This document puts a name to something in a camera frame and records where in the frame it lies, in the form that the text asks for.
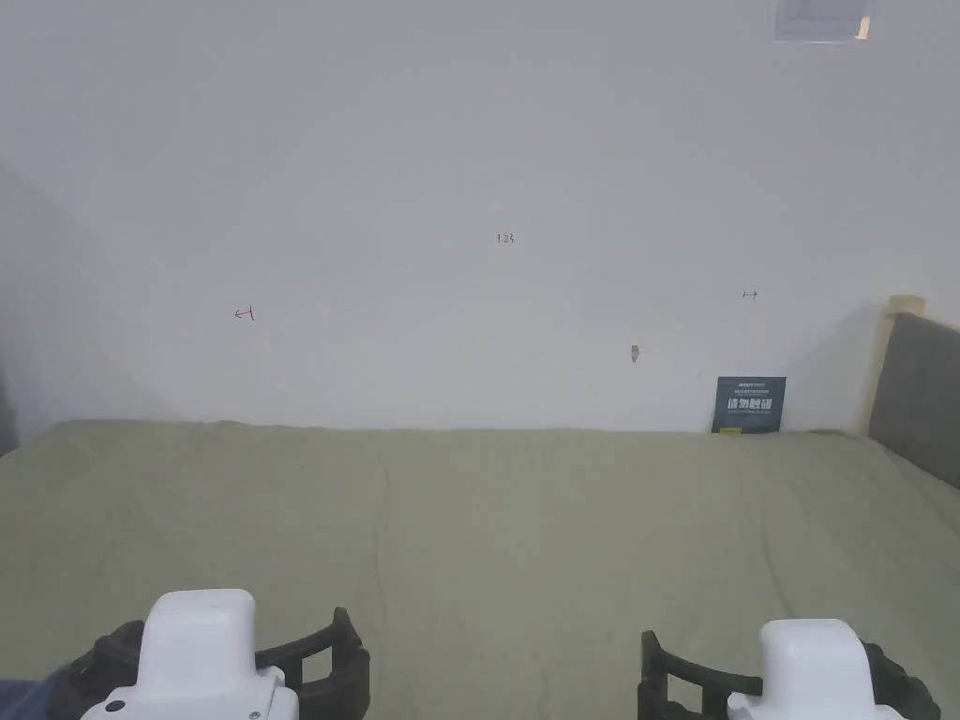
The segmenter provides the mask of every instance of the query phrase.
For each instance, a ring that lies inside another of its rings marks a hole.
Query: gray upholstered panel
[[[897,316],[870,437],[960,488],[960,332]]]

